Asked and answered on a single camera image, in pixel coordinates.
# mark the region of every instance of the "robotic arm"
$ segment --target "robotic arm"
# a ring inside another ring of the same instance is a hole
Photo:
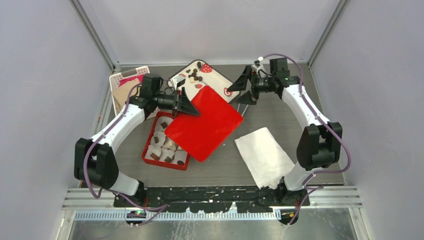
[[[113,119],[102,131],[90,139],[80,138],[75,144],[74,177],[85,181],[84,159],[87,154],[87,171],[90,182],[101,188],[110,189],[137,199],[144,199],[143,182],[119,171],[115,153],[131,131],[141,124],[157,107],[172,110],[174,116],[185,113],[199,116],[197,109],[187,98],[185,89],[173,94],[160,92],[163,79],[157,74],[146,74],[137,93],[129,98],[128,108]],[[101,138],[92,151],[89,148]]]
[[[259,60],[253,65],[247,65],[228,91],[244,91],[250,81],[251,89],[240,96],[236,100],[237,103],[256,105],[260,93],[272,92],[293,111],[303,133],[297,145],[297,163],[284,177],[284,184],[288,191],[298,191],[305,187],[304,179],[308,175],[337,163],[340,157],[340,142],[315,116],[319,116],[339,137],[342,137],[342,126],[338,122],[331,122],[317,109],[304,86],[300,91],[300,79],[298,76],[290,76],[286,58],[271,59],[269,66],[270,74],[264,71]]]

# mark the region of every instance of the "folded white cloth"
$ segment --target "folded white cloth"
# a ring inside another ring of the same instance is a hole
[[[267,127],[234,141],[258,188],[276,189],[295,166]]]

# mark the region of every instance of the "white wall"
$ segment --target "white wall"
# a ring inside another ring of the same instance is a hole
[[[53,239],[109,69],[69,1],[0,3],[1,239]]]
[[[307,62],[339,0],[84,0],[121,64]]]
[[[423,239],[424,1],[355,0],[312,70],[376,239]]]

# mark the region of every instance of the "gray table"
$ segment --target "gray table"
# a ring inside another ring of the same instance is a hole
[[[318,94],[306,64],[302,64],[305,74],[304,85],[312,101],[321,109]],[[244,69],[244,65],[213,65],[217,71],[231,81],[235,81]],[[151,73],[168,78],[178,72],[181,66],[152,66]],[[289,64],[292,75],[298,75],[296,66]],[[303,129],[301,129],[291,109],[276,94],[261,94],[256,106],[250,106],[244,115],[243,123],[222,143],[204,162],[191,158],[186,171],[174,170],[144,163],[142,151],[153,125],[153,119],[146,120],[136,127],[123,141],[116,153],[120,171],[132,178],[141,180],[147,187],[182,186],[236,186],[255,185],[234,143],[234,139],[267,127],[288,156],[295,163],[296,147]],[[333,164],[329,169],[340,169]],[[311,184],[343,184],[341,174],[321,174]]]

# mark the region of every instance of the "red box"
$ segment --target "red box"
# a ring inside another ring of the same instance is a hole
[[[170,117],[170,118],[173,119],[172,113],[170,113],[170,112],[160,111],[156,114],[156,117],[154,118],[153,126],[151,127],[150,134],[148,135],[147,142],[144,146],[144,150],[141,153],[141,158],[143,159],[143,161],[146,164],[151,164],[151,165],[156,165],[156,166],[160,166],[160,167],[185,171],[185,170],[187,170],[187,167],[189,166],[189,160],[190,160],[190,154],[189,153],[187,153],[187,158],[185,159],[184,165],[178,165],[178,164],[168,163],[168,162],[158,161],[158,160],[151,160],[151,159],[146,159],[144,157],[146,155],[147,148],[150,145],[150,139],[153,137],[153,132],[155,131],[155,127],[156,127],[156,122],[158,121],[158,118],[163,117],[163,116]]]

